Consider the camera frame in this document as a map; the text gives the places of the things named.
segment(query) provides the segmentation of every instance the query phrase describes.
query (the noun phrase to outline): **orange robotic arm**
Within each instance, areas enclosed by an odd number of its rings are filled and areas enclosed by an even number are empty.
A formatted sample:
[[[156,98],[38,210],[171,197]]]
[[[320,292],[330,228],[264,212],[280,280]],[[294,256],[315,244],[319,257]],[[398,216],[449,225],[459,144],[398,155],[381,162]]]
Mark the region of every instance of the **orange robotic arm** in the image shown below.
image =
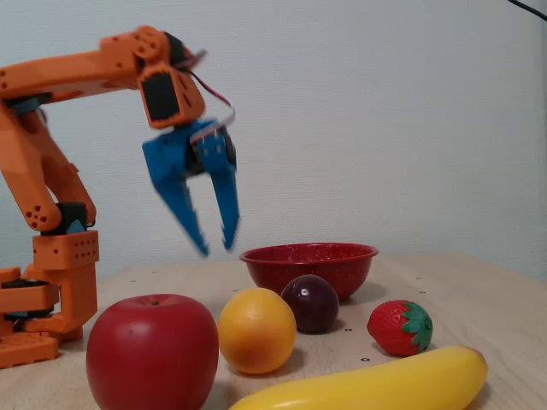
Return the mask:
[[[152,128],[182,125],[205,109],[190,74],[174,67],[191,68],[192,57],[177,38],[142,26],[104,38],[100,50],[0,68],[0,168],[33,230],[50,231],[61,221],[48,187],[59,202],[83,202],[88,225],[96,216],[76,167],[42,124],[39,104],[139,89]]]
[[[189,74],[195,60],[177,38],[141,26],[104,38],[99,50],[0,68],[0,169],[40,232],[23,274],[0,269],[0,368],[56,357],[58,342],[81,337],[97,311],[98,235],[87,230],[97,211],[40,105],[140,90],[152,128],[183,126],[205,110]]]

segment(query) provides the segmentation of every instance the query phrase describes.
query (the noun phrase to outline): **table surface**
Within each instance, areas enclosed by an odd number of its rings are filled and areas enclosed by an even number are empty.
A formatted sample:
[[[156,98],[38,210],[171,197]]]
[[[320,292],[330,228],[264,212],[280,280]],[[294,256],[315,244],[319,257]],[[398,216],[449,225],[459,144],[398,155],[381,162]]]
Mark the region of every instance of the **table surface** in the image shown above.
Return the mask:
[[[252,286],[240,261],[134,267],[99,283],[99,313],[129,296],[180,293],[199,300],[218,318],[234,292]],[[335,331],[299,334],[287,365],[267,377],[240,376],[221,357],[203,410],[228,409],[270,384],[394,360],[377,348],[366,329],[372,310],[390,299],[418,302],[431,314],[430,349],[466,344],[484,354],[489,377],[470,410],[547,408],[547,284],[450,252],[375,257],[365,284],[341,306]],[[85,327],[83,340],[62,347],[58,359],[0,371],[0,408],[96,410],[85,376],[92,324]]]

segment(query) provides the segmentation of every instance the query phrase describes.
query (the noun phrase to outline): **toy fruit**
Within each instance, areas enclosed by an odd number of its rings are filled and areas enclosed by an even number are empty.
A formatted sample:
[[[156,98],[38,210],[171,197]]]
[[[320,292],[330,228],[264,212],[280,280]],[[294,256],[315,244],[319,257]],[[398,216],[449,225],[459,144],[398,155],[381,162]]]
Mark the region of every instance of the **toy fruit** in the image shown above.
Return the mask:
[[[389,301],[374,309],[368,333],[388,354],[411,356],[429,346],[433,322],[427,312],[410,301]]]
[[[132,297],[109,307],[91,330],[86,370],[102,410],[198,410],[219,357],[215,319],[180,295]]]
[[[438,348],[361,370],[277,384],[230,410],[463,410],[486,381],[478,351]]]
[[[222,310],[219,342],[240,372],[264,374],[282,367],[297,339],[297,323],[281,296],[263,288],[243,290]]]
[[[338,296],[319,276],[303,275],[293,279],[281,297],[291,307],[298,329],[305,333],[328,331],[338,316]]]

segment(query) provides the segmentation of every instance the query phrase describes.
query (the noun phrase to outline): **robotic arm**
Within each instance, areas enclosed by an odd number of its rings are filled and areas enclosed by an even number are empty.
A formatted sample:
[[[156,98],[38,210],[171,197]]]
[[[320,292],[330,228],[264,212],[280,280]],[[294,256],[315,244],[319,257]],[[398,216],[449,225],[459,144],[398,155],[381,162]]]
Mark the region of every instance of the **robotic arm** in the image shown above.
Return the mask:
[[[230,249],[239,218],[235,150],[225,124],[199,120],[205,103],[191,71],[198,60],[174,36],[142,26],[135,32],[104,38],[96,51],[0,68],[0,168],[21,212],[32,214],[26,217],[28,225],[44,232],[61,223],[61,212],[48,187],[59,202],[84,203],[87,225],[96,216],[76,168],[49,137],[38,108],[104,92],[139,90],[150,127],[174,128],[143,146],[157,192],[206,255],[185,180],[209,173],[224,224],[225,246]],[[26,164],[32,164],[32,169],[22,169]],[[36,207],[40,211],[34,219]]]
[[[236,155],[226,125],[201,120],[193,78],[202,54],[153,27],[104,38],[99,50],[0,67],[0,170],[31,229],[33,263],[0,269],[0,368],[54,359],[58,343],[82,337],[97,312],[97,210],[78,169],[53,141],[42,106],[139,90],[150,127],[168,131],[143,144],[156,191],[197,249],[208,254],[186,180],[208,173],[230,249],[238,228]],[[60,302],[61,311],[54,313]]]

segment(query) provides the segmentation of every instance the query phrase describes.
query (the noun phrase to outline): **strawberry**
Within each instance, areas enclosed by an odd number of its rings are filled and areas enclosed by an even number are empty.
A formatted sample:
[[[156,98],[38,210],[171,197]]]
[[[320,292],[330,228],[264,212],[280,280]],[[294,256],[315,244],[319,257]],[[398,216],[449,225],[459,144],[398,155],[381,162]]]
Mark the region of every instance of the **strawberry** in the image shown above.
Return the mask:
[[[429,314],[416,303],[389,301],[373,310],[367,329],[388,354],[411,356],[423,352],[429,346],[433,322]]]

